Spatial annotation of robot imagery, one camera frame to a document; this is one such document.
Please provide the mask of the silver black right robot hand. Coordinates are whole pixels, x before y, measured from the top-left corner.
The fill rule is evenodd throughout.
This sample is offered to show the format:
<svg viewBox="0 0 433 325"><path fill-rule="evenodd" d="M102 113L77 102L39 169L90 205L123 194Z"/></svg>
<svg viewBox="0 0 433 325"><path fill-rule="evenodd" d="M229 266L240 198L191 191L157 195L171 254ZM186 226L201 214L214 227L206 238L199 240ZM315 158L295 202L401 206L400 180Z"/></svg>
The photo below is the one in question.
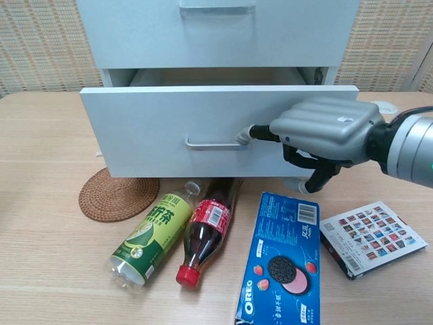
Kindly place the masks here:
<svg viewBox="0 0 433 325"><path fill-rule="evenodd" d="M294 104L268 125L244 127L235 140L245 146L253 139L281 143L286 162L313 170L308 179L287 178L287 187L312 194L341 168L367 162L367 139L385 123L371 102L314 97Z"/></svg>

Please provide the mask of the woven beige screen panel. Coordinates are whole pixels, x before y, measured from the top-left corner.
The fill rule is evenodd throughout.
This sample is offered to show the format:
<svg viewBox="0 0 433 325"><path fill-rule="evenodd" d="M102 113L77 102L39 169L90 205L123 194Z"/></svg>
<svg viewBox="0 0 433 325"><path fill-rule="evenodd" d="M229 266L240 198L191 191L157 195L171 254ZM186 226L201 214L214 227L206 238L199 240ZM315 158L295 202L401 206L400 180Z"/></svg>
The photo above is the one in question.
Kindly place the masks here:
<svg viewBox="0 0 433 325"><path fill-rule="evenodd" d="M0 0L0 98L102 85L75 0Z"/></svg>
<svg viewBox="0 0 433 325"><path fill-rule="evenodd" d="M335 83L400 91L431 31L433 0L360 0Z"/></svg>

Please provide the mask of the white bottom drawer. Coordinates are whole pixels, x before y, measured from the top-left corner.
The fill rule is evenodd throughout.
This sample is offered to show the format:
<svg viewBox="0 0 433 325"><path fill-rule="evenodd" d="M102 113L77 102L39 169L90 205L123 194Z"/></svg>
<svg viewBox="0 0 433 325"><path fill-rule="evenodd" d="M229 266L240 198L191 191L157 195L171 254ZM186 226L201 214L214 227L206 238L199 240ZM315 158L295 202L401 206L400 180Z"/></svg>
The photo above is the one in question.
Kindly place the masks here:
<svg viewBox="0 0 433 325"><path fill-rule="evenodd" d="M125 81L84 88L81 99L114 177L303 177L275 142L240 151L191 151L235 142L307 98L355 100L354 85L307 84L293 68L174 68L130 71Z"/></svg>

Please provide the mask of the white middle drawer front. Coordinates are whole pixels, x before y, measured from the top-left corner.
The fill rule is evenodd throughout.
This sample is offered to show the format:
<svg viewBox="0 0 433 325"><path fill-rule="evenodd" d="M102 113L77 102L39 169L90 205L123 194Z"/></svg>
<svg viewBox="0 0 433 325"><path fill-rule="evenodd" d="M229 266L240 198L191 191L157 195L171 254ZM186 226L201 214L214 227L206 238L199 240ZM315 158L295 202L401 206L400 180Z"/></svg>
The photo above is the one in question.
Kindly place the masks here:
<svg viewBox="0 0 433 325"><path fill-rule="evenodd" d="M76 0L96 66L313 67L341 63L360 0ZM180 6L255 5L245 16Z"/></svg>

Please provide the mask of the blue Oreo cookie box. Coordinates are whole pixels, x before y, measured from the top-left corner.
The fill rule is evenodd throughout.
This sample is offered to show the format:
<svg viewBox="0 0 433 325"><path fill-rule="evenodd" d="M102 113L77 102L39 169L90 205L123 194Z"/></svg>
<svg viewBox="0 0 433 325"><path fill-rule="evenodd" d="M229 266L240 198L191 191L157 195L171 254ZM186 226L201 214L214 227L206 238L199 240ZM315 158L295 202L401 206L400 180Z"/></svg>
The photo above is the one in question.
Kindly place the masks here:
<svg viewBox="0 0 433 325"><path fill-rule="evenodd" d="M319 205L261 196L235 325L320 325Z"/></svg>

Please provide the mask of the green label lemon tea bottle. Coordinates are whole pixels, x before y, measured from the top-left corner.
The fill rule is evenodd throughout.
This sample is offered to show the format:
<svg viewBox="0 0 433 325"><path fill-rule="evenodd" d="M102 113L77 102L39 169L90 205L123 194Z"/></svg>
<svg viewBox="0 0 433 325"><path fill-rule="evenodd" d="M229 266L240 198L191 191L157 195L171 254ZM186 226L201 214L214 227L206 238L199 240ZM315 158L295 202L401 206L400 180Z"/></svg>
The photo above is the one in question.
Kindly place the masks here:
<svg viewBox="0 0 433 325"><path fill-rule="evenodd" d="M183 233L204 185L189 180L167 192L147 213L108 259L113 280L127 290L140 289Z"/></svg>

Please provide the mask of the silver bottom drawer handle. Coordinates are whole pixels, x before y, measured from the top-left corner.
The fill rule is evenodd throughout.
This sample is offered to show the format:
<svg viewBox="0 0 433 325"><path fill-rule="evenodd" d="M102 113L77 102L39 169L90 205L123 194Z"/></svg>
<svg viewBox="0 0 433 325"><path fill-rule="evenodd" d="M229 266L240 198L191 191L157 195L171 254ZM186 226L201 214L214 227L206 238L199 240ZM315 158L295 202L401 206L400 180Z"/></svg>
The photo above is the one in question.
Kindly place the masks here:
<svg viewBox="0 0 433 325"><path fill-rule="evenodd" d="M185 147L191 151L240 151L250 147L250 144L241 144L239 142L195 143L189 140L188 134L185 134L184 144Z"/></svg>

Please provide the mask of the white drawer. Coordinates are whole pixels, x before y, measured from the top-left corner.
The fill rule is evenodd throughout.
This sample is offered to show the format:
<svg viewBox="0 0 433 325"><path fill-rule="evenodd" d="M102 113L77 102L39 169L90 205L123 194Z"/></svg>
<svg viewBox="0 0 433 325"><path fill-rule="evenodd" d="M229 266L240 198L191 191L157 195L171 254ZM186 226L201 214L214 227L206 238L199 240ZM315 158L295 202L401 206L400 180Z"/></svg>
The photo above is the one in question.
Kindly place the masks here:
<svg viewBox="0 0 433 325"><path fill-rule="evenodd" d="M354 85L307 84L293 68L174 68L130 71L125 81L84 88L81 99L114 177L303 177L275 142L240 151L191 151L235 142L307 98L355 100Z"/></svg>
<svg viewBox="0 0 433 325"><path fill-rule="evenodd" d="M341 63L360 0L76 0L96 66L313 67ZM180 6L255 5L245 16Z"/></svg>

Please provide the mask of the red cap cola bottle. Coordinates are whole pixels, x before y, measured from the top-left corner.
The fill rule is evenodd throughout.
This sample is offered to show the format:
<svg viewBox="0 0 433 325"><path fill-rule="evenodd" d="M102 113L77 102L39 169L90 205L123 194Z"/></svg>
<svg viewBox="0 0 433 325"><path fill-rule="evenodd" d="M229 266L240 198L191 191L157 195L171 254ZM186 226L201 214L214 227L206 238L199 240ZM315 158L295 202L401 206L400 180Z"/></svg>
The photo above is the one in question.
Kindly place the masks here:
<svg viewBox="0 0 433 325"><path fill-rule="evenodd" d="M222 247L242 182L236 177L211 180L185 229L184 260L176 275L182 287L196 288L202 269Z"/></svg>

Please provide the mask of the round woven rattan coaster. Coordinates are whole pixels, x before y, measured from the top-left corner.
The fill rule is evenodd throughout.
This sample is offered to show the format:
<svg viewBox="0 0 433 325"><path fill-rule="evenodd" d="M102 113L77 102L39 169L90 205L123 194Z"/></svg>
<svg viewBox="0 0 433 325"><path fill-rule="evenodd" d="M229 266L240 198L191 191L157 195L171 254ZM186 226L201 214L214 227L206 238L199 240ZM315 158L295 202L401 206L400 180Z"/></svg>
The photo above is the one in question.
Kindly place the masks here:
<svg viewBox="0 0 433 325"><path fill-rule="evenodd" d="M112 177L103 168L90 177L78 195L83 214L98 222L130 219L146 210L157 198L158 178Z"/></svg>

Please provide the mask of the white picture card box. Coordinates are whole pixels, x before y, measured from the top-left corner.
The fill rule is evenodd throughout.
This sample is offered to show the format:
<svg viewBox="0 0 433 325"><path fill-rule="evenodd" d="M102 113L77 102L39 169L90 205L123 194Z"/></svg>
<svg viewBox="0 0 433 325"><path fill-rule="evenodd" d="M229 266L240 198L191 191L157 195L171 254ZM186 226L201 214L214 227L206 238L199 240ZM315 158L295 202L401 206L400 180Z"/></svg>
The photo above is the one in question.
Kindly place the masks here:
<svg viewBox="0 0 433 325"><path fill-rule="evenodd" d="M323 219L319 226L321 243L350 280L428 247L382 201Z"/></svg>

